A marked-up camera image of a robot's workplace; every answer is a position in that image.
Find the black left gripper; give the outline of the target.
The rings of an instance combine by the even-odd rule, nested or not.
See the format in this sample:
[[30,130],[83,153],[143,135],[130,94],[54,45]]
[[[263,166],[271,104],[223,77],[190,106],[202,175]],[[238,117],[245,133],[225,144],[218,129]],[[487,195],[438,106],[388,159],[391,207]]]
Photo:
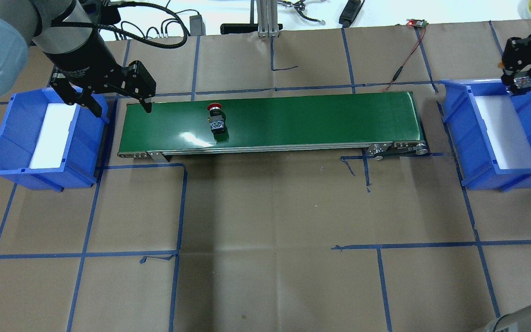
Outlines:
[[50,86],[65,104],[86,107],[100,118],[102,107],[93,93],[118,93],[137,99],[147,114],[152,113],[157,83],[141,61],[123,67],[112,53],[95,51],[54,54],[53,63],[58,71],[51,74]]

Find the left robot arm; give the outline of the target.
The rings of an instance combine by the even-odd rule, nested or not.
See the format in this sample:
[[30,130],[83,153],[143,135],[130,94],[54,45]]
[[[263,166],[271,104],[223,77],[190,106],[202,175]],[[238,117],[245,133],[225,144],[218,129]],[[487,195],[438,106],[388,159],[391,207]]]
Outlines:
[[156,81],[141,61],[119,65],[100,30],[120,17],[108,0],[0,0],[0,97],[13,88],[36,45],[53,63],[50,86],[67,105],[101,116],[95,93],[118,93],[152,111]]

